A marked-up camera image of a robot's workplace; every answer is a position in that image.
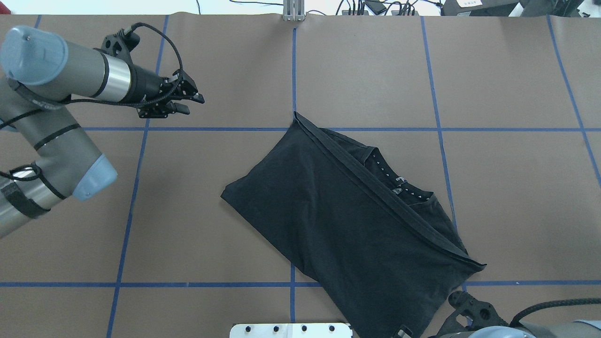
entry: folded black shirt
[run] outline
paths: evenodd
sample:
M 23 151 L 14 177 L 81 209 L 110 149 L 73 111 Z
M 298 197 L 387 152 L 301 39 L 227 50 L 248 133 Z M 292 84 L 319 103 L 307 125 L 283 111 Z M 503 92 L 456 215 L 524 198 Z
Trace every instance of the folded black shirt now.
M 269 154 L 221 197 L 318 281 L 362 338 L 417 338 L 453 289 L 485 265 L 467 254 L 432 192 L 378 148 L 298 113 Z

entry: black cable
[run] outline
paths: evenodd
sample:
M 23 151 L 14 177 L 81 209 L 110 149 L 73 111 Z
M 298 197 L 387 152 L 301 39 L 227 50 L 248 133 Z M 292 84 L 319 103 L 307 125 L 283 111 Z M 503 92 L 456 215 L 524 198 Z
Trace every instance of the black cable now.
M 238 4 L 260 4 L 260 5 L 274 5 L 274 6 L 283 6 L 284 4 L 276 4 L 274 2 L 260 2 L 260 1 L 238 1 L 238 0 L 230 0 L 230 2 L 235 2 Z
M 390 7 L 392 7 L 392 5 L 394 4 L 398 4 L 398 12 L 400 13 L 401 10 L 403 9 L 403 4 L 401 4 L 400 1 L 394 1 L 392 4 L 390 4 L 390 6 L 388 6 L 388 8 L 386 8 L 386 11 L 384 12 L 384 15 L 388 14 L 388 11 L 390 10 Z
M 434 2 L 434 1 L 430 1 L 430 0 L 418 0 L 418 1 L 426 1 L 426 2 L 429 2 L 429 3 L 431 3 L 431 4 L 433 4 L 433 5 L 437 6 L 437 7 L 441 7 L 442 8 L 442 2 L 440 2 L 440 1 L 439 2 Z
M 178 70 L 176 70 L 176 72 L 178 73 L 177 82 L 168 92 L 166 92 L 164 95 L 162 95 L 161 97 L 158 97 L 156 99 L 146 101 L 146 102 L 140 102 L 140 103 L 120 103 L 120 102 L 92 100 L 92 99 L 66 100 L 66 101 L 63 101 L 62 103 L 66 105 L 66 104 L 70 104 L 70 103 L 89 102 L 89 103 L 100 103 L 100 104 L 111 105 L 111 106 L 128 106 L 128 107 L 133 107 L 133 108 L 143 108 L 145 106 L 153 105 L 155 103 L 163 101 L 164 99 L 168 98 L 171 94 L 173 94 L 173 92 L 177 89 L 177 87 L 182 83 L 182 80 L 183 80 L 183 76 L 179 76 L 179 74 L 181 72 L 183 72 L 183 68 L 184 68 L 183 62 L 182 62 L 182 56 L 180 55 L 180 52 L 177 50 L 177 47 L 175 46 L 173 41 L 171 41 L 171 39 L 167 35 L 165 35 L 162 31 L 159 31 L 157 28 L 155 28 L 147 23 L 138 22 L 138 23 L 133 24 L 130 27 L 131 28 L 130 32 L 133 32 L 140 27 L 150 28 L 154 32 L 156 32 L 160 36 L 162 36 L 165 39 L 165 41 L 167 41 L 169 43 L 169 45 L 171 45 L 171 47 L 173 48 L 173 51 L 175 52 L 175 55 L 177 56 L 177 61 L 180 65 L 180 68 Z M 121 31 L 119 31 L 119 34 L 124 34 L 123 29 Z
M 601 298 L 578 298 L 575 300 L 562 300 L 562 301 L 550 301 L 540 303 L 528 307 L 527 309 L 518 313 L 509 323 L 509 327 L 516 327 L 520 324 L 520 320 L 525 316 L 528 316 L 532 312 L 536 312 L 543 309 L 559 306 L 576 306 L 576 305 L 590 305 L 590 304 L 601 304 Z
M 380 4 L 385 4 L 385 5 L 391 5 L 391 4 L 395 3 L 395 2 L 398 2 L 398 1 L 386 2 L 386 1 L 379 1 L 379 0 L 363 0 L 363 1 L 364 2 L 378 2 Z
M 29 176 L 29 177 L 17 177 L 14 175 L 14 173 L 20 173 L 23 171 L 33 171 L 34 175 Z M 38 167 L 36 164 L 21 165 L 20 167 L 16 167 L 15 169 L 12 169 L 8 173 L 0 171 L 0 176 L 2 176 L 4 178 L 10 179 L 10 180 L 15 180 L 15 181 L 24 181 L 24 182 L 37 180 L 38 178 L 40 178 L 40 175 L 41 175 L 41 168 Z
M 403 5 L 403 8 L 400 11 L 398 11 L 397 15 L 398 16 L 405 15 L 406 11 L 409 11 L 409 0 L 407 0 L 407 2 L 405 2 L 405 4 Z
M 0 130 L 3 129 L 3 128 L 5 128 L 5 127 L 7 127 L 7 126 L 10 126 L 11 124 L 13 124 L 13 123 L 15 123 L 17 121 L 19 121 L 21 118 L 29 117 L 29 116 L 38 114 L 40 112 L 43 112 L 43 110 L 41 110 L 41 109 L 32 110 L 32 111 L 26 112 L 24 114 L 21 114 L 21 115 L 19 115 L 17 117 L 13 117 L 10 120 L 6 120 L 2 124 L 0 124 Z
M 324 12 L 318 11 L 318 10 L 310 10 L 310 11 L 307 12 L 307 14 L 309 14 L 310 12 L 316 12 L 316 13 L 319 13 L 321 15 L 327 15 L 327 14 L 324 14 Z
M 340 7 L 342 7 L 343 2 L 344 2 L 344 0 L 340 0 L 340 3 L 338 4 L 338 9 L 336 9 L 336 14 L 334 14 L 334 15 L 338 15 L 338 12 L 340 11 Z

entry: blue tape line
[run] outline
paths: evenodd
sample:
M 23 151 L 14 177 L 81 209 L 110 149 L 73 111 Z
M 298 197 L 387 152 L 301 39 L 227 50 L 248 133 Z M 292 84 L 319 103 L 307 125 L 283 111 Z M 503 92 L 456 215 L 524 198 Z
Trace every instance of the blue tape line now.
M 148 124 L 150 123 L 149 119 L 146 119 L 146 128 L 148 128 Z M 148 138 L 148 129 L 144 131 L 144 135 L 142 136 L 142 146 L 140 148 L 140 156 L 138 158 L 138 168 L 136 169 L 136 178 L 133 182 L 133 192 L 132 199 L 129 204 L 129 214 L 127 216 L 127 225 L 125 227 L 125 237 L 123 239 L 123 247 L 121 248 L 121 258 L 119 259 L 119 270 L 117 271 L 117 282 L 115 284 L 115 293 L 113 295 L 113 303 L 111 306 L 111 316 L 109 317 L 109 325 L 106 332 L 106 337 L 110 338 L 112 335 L 112 327 L 115 321 L 115 313 L 117 312 L 117 302 L 119 300 L 119 289 L 121 287 L 121 279 L 123 277 L 123 266 L 125 265 L 125 255 L 127 253 L 127 245 L 129 243 L 129 233 L 132 228 L 132 220 L 133 220 L 133 207 L 136 202 L 136 198 L 138 195 L 138 185 L 140 182 L 140 169 L 142 167 L 142 160 L 144 159 L 144 151 L 146 150 L 146 140 Z
M 165 16 L 165 21 L 163 24 L 163 33 L 167 32 L 167 25 L 169 24 L 169 16 Z M 159 55 L 157 56 L 156 61 L 156 69 L 155 73 L 159 74 L 160 70 L 160 61 L 163 55 L 163 47 L 164 47 L 164 38 L 160 40 L 159 47 Z M 123 277 L 123 266 L 125 265 L 125 255 L 127 253 L 127 245 L 129 243 L 129 233 L 132 228 L 132 220 L 133 220 L 133 207 L 136 202 L 136 197 L 138 195 L 138 185 L 140 181 L 140 171 L 142 168 L 142 160 L 144 159 L 144 151 L 146 150 L 146 140 L 148 139 L 148 127 L 150 126 L 150 119 L 146 119 L 146 124 L 144 125 L 144 135 L 142 136 L 142 146 L 140 147 L 140 156 L 138 158 L 138 168 L 136 169 L 136 177 L 133 182 L 133 191 L 132 191 L 132 199 L 129 204 L 129 213 L 127 216 L 127 225 L 125 227 L 125 236 L 123 238 L 123 247 L 121 249 L 121 258 L 119 259 L 119 270 L 117 271 L 117 282 L 115 284 L 115 292 L 113 294 L 113 303 L 111 305 L 111 315 L 109 317 L 109 324 L 106 330 L 106 338 L 111 338 L 112 336 L 112 327 L 115 322 L 115 314 L 117 312 L 117 303 L 119 301 L 119 290 L 121 287 L 121 279 Z
M 35 26 L 34 28 L 38 28 L 40 26 L 40 22 L 41 22 L 41 14 L 38 15 L 37 20 L 35 21 Z
M 326 127 L 336 132 L 437 132 L 431 127 Z M 145 127 L 85 127 L 86 131 L 144 131 Z M 288 127 L 148 127 L 150 131 L 215 131 L 215 132 L 285 132 Z M 443 132 L 582 132 L 580 128 L 481 128 L 441 127 Z M 601 132 L 601 128 L 585 128 L 587 132 Z
M 258 282 L 232 282 L 232 283 L 121 283 L 121 287 L 290 287 L 287 281 L 258 281 Z
M 127 132 L 141 132 L 144 131 L 144 127 L 84 127 L 84 130 L 87 132 L 117 132 L 117 131 L 127 131 Z
M 296 269 L 294 264 L 290 263 L 290 322 L 296 323 Z
M 296 27 L 292 29 L 292 111 L 296 111 Z
M 557 48 L 557 41 L 555 40 L 555 33 L 553 32 L 553 24 L 551 24 L 550 15 L 547 15 L 547 24 L 549 25 L 549 32 L 551 34 L 551 40 L 553 41 L 553 49 L 555 50 L 555 56 L 557 57 L 557 62 L 560 65 L 561 76 L 563 76 L 564 82 L 566 83 L 567 92 L 570 96 L 570 101 L 572 101 L 572 107 L 574 108 L 574 113 L 576 114 L 576 119 L 578 120 L 578 125 L 580 126 L 580 130 L 582 131 L 582 137 L 584 138 L 584 143 L 587 147 L 588 157 L 591 159 L 593 170 L 595 171 L 595 175 L 597 176 L 597 183 L 601 188 L 601 174 L 599 173 L 599 167 L 597 166 L 597 162 L 595 161 L 595 156 L 593 155 L 591 144 L 588 142 L 587 132 L 584 129 L 582 117 L 580 116 L 580 112 L 578 111 L 578 105 L 576 104 L 574 94 L 572 93 L 572 86 L 570 86 L 570 81 L 568 81 L 567 79 L 566 70 L 563 66 L 563 62 L 561 61 L 560 50 Z
M 327 128 L 335 132 L 436 132 L 438 128 L 420 128 L 420 127 L 371 127 L 371 128 L 354 128 L 354 127 L 333 127 Z
M 580 132 L 578 128 L 453 128 L 442 127 L 444 132 Z
M 70 281 L 2 281 L 0 287 L 115 287 L 115 283 L 87 283 Z
M 109 317 L 109 325 L 108 328 L 106 329 L 106 338 L 111 338 L 112 336 L 112 326 L 113 323 L 115 322 L 115 313 L 117 312 L 117 301 L 119 300 L 119 291 L 121 289 L 116 286 L 115 287 L 115 292 L 113 293 L 113 302 L 111 305 L 111 316 Z
M 441 118 L 438 113 L 438 101 L 436 100 L 436 90 L 434 88 L 434 76 L 432 75 L 432 63 L 430 62 L 430 50 L 428 48 L 428 36 L 426 34 L 426 22 L 421 16 L 421 32 L 424 36 L 424 50 L 426 52 L 426 63 L 428 65 L 428 76 L 430 77 L 430 89 L 432 91 L 432 103 L 434 104 L 434 116 L 436 117 L 436 128 L 438 129 L 438 143 L 441 147 L 442 168 L 445 172 L 445 181 L 447 182 L 447 195 L 451 204 L 451 214 L 453 215 L 453 224 L 457 228 L 457 220 L 455 218 L 455 204 L 453 203 L 453 193 L 451 192 L 451 179 L 447 166 L 447 154 L 445 153 L 444 140 L 442 139 Z
M 467 286 L 601 285 L 601 280 L 501 280 L 466 281 Z
M 103 282 L 56 282 L 56 281 L 2 281 L 0 287 L 115 287 L 116 283 Z M 257 282 L 170 282 L 170 283 L 127 283 L 122 282 L 122 287 L 157 287 L 157 288 L 194 288 L 194 287 L 290 287 L 287 281 L 257 281 Z M 492 281 L 466 281 L 462 284 L 462 290 L 466 291 L 468 286 L 545 286 L 545 285 L 601 285 L 601 280 L 492 280 Z M 294 287 L 321 287 L 315 281 L 297 281 Z
M 284 127 L 150 127 L 151 131 L 208 131 L 208 132 L 285 132 Z

